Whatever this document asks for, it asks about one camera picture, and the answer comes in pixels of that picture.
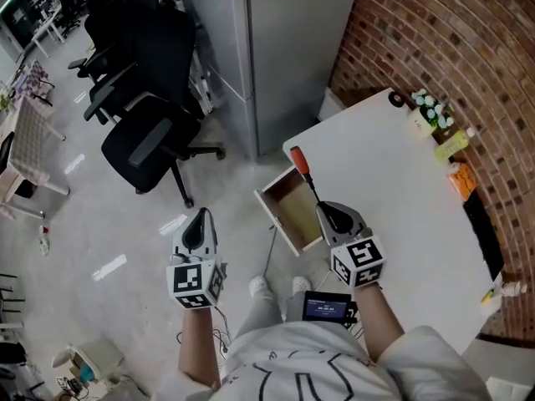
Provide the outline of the white step stool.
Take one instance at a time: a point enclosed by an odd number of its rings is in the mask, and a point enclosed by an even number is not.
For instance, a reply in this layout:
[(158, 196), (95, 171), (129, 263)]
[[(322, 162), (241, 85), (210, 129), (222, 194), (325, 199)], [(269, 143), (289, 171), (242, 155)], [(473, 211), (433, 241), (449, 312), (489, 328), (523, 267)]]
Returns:
[(124, 359), (122, 351), (105, 336), (81, 344), (68, 344), (52, 360), (53, 370), (68, 370), (82, 385), (108, 378)]

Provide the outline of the orange box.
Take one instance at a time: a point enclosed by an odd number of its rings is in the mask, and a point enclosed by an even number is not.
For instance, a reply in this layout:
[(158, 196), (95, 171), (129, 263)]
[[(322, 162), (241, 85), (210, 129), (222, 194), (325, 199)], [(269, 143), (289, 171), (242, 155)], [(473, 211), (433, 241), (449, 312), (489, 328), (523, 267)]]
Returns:
[(474, 172), (466, 163), (453, 162), (448, 165), (448, 180), (464, 202), (468, 201), (477, 188)]

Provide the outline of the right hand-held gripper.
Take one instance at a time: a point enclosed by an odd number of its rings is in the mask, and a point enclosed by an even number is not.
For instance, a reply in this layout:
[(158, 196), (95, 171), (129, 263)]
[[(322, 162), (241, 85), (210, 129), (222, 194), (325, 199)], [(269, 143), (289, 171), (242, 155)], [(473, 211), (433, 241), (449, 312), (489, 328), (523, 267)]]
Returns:
[(319, 201), (316, 215), (330, 248), (330, 270), (349, 288), (377, 282), (386, 258), (379, 237), (356, 210), (332, 201)]

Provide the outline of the white pot of flowers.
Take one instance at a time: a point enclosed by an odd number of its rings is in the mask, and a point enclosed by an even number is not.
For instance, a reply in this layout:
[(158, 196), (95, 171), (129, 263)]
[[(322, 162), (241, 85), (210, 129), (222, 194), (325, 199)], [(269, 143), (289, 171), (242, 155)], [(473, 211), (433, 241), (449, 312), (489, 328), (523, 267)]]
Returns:
[(410, 95), (415, 109), (410, 112), (410, 122), (420, 138), (432, 136), (436, 130), (447, 132), (454, 124), (453, 110), (425, 89), (419, 89)]

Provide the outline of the person's white printed shirt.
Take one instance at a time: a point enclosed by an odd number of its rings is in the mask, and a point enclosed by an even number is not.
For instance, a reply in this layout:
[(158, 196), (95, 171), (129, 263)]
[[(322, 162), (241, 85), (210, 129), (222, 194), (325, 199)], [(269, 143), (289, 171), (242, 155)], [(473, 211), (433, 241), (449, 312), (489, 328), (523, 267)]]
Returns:
[(486, 384), (431, 327), (372, 361), (331, 322), (287, 322), (236, 338), (214, 389), (166, 376), (152, 401), (492, 401)]

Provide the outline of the checked basket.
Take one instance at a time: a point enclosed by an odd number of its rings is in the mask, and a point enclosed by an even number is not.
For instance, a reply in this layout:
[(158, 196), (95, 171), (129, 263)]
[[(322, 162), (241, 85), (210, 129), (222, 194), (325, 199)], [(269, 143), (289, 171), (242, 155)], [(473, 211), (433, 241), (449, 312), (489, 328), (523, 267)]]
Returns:
[(55, 88), (51, 83), (48, 73), (41, 63), (35, 59), (30, 65), (25, 64), (13, 84), (15, 97), (23, 95), (32, 98), (48, 99), (50, 92)]

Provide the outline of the wooden drawer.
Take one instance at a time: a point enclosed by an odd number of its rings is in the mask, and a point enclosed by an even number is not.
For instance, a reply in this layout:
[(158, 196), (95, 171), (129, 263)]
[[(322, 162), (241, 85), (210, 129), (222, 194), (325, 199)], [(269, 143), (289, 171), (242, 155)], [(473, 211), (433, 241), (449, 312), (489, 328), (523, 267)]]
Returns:
[(316, 200), (294, 166), (254, 195), (295, 256), (323, 240), (315, 215)]

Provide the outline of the black screen device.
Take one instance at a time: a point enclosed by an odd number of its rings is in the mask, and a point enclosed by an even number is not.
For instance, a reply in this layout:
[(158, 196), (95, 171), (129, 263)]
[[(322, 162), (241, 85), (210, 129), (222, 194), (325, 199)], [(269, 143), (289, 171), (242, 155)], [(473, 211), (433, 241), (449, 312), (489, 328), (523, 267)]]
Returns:
[(343, 324), (348, 316), (350, 303), (349, 294), (306, 291), (302, 319)]

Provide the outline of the person's white left shoe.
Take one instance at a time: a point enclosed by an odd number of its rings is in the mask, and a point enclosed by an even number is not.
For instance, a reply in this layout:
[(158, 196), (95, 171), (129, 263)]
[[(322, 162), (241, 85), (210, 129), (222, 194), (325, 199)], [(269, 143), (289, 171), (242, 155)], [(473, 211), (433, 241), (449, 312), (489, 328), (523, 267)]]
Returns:
[(269, 294), (271, 289), (265, 277), (256, 276), (249, 282), (249, 292), (251, 297), (255, 297), (265, 293)]

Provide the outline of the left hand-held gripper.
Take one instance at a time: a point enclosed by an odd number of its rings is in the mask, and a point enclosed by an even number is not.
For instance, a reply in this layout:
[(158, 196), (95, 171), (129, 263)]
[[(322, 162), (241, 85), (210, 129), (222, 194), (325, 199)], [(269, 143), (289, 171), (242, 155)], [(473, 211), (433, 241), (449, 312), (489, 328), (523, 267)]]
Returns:
[(216, 307), (227, 278), (227, 264), (217, 252), (212, 213), (200, 208), (173, 236), (173, 253), (166, 268), (170, 297), (184, 309)]

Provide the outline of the grey metal cabinet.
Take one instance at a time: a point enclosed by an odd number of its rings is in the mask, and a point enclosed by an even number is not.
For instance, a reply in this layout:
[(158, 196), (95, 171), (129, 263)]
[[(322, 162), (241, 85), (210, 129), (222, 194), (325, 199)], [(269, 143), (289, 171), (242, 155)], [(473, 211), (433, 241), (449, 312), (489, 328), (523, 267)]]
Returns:
[(316, 120), (354, 0), (183, 0), (223, 129), (249, 159)]

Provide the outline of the plain white table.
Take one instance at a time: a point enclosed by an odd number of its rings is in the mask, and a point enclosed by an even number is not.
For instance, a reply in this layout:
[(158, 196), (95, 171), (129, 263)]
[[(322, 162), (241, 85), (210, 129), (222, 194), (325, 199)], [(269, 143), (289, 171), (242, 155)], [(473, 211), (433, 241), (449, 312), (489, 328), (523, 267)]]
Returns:
[(58, 5), (51, 14), (47, 17), (45, 21), (36, 29), (33, 37), (31, 38), (31, 43), (34, 44), (37, 49), (44, 55), (45, 58), (50, 58), (43, 45), (41, 44), (41, 37), (48, 35), (53, 42), (56, 40), (60, 41), (61, 44), (65, 44), (66, 40), (63, 34), (59, 31), (58, 27), (55, 24), (56, 18), (61, 12), (61, 6)]

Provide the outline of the orange-handled screwdriver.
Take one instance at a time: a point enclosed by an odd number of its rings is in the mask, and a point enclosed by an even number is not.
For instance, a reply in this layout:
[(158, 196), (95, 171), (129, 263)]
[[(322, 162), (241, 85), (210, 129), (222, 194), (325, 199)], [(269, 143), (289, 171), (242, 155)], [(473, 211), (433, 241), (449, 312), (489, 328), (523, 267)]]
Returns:
[(308, 166), (308, 162), (301, 151), (301, 149), (298, 146), (294, 146), (290, 149), (290, 155), (293, 160), (293, 164), (300, 173), (300, 175), (304, 178), (305, 182), (308, 184), (308, 187), (313, 192), (313, 195), (317, 202), (320, 202), (320, 199), (318, 198), (318, 194), (315, 190), (315, 186), (313, 183), (313, 178), (310, 175), (310, 169)]

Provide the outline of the black keyboard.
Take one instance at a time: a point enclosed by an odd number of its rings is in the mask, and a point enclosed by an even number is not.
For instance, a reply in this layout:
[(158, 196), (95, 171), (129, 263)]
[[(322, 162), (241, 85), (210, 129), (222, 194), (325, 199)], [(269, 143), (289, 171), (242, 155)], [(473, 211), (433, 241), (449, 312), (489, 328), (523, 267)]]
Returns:
[(491, 279), (495, 281), (504, 266), (503, 255), (491, 219), (475, 190), (464, 202), (463, 209), (476, 235)]

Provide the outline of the black metal rack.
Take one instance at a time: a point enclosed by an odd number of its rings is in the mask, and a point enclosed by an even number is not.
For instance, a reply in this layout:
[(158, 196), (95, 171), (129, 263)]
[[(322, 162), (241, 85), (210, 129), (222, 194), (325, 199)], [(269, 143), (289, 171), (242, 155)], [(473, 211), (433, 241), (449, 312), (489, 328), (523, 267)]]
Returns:
[(24, 327), (23, 307), (26, 299), (18, 289), (17, 276), (0, 272), (0, 332)]

